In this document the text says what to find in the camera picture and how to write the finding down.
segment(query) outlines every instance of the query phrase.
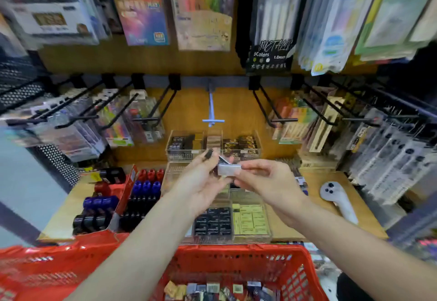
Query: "metal peg hook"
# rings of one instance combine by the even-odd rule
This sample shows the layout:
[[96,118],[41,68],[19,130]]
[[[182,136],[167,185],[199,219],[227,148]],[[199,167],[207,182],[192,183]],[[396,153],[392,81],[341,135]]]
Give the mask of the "metal peg hook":
[[211,80],[208,81],[208,92],[209,92],[209,119],[202,119],[202,122],[208,122],[208,127],[213,127],[216,122],[225,122],[222,119],[216,119],[214,116],[214,99],[212,98],[212,93],[214,88],[212,86]]

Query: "wooden counter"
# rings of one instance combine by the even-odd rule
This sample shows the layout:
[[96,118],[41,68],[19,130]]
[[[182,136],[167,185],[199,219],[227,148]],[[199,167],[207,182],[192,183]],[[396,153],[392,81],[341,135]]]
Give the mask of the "wooden counter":
[[[119,162],[120,166],[124,168],[130,168],[132,164],[128,162]],[[142,161],[137,164],[138,169],[142,168],[165,168],[166,162],[154,161],[147,162]],[[339,182],[346,191],[355,214],[357,215],[359,226],[376,237],[386,239],[388,236],[384,229],[380,226],[373,213],[361,199],[358,192],[347,180],[347,177],[342,172],[330,172],[330,173],[308,173],[302,174],[306,182],[308,183],[308,194],[311,200],[320,205],[321,207],[332,211],[338,215],[334,204],[323,200],[319,195],[320,187],[328,181]],[[79,215],[82,211],[82,203],[84,198],[91,196],[94,191],[94,185],[84,182],[79,182],[74,189],[70,192],[64,204],[58,209],[58,211],[52,216],[47,226],[41,232],[38,240],[44,242],[62,242],[71,239],[73,227],[72,222],[76,215]],[[270,223],[270,228],[273,233],[273,242],[292,242],[292,241],[306,241],[306,238],[298,233],[296,230],[286,226],[276,215],[270,206],[267,206],[267,216]]]
[[[355,214],[358,218],[358,226],[363,230],[372,233],[374,236],[381,239],[387,239],[387,233],[385,233],[382,226],[376,220],[369,207],[365,204],[364,200],[360,197],[356,189],[349,182],[347,177],[342,172],[329,172],[329,173],[310,173],[303,172],[308,183],[308,196],[311,201],[322,208],[329,210],[339,216],[341,214],[332,202],[325,201],[320,197],[320,187],[328,181],[336,181],[341,184],[349,197]],[[270,228],[273,233],[273,242],[291,242],[291,241],[306,241],[307,239],[297,232],[285,225],[281,219],[273,211],[272,207],[267,205],[267,215],[269,218]]]

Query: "hand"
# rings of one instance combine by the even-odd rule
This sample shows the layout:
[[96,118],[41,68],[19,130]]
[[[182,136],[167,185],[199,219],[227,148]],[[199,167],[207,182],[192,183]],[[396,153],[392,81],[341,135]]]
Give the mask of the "hand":
[[216,195],[232,182],[231,178],[220,179],[210,174],[219,163],[219,153],[214,150],[211,158],[197,156],[182,172],[170,193],[177,193],[187,200],[190,213],[197,217],[204,212],[216,198]]
[[234,183],[259,194],[280,217],[297,212],[309,201],[285,163],[256,159],[241,162],[241,168]]

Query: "right hand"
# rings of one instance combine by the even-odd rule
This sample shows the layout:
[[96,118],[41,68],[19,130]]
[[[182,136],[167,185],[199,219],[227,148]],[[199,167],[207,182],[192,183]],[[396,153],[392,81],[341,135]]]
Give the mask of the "right hand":
[[241,162],[234,183],[260,195],[276,212],[296,214],[310,202],[290,167],[278,161],[256,159]]

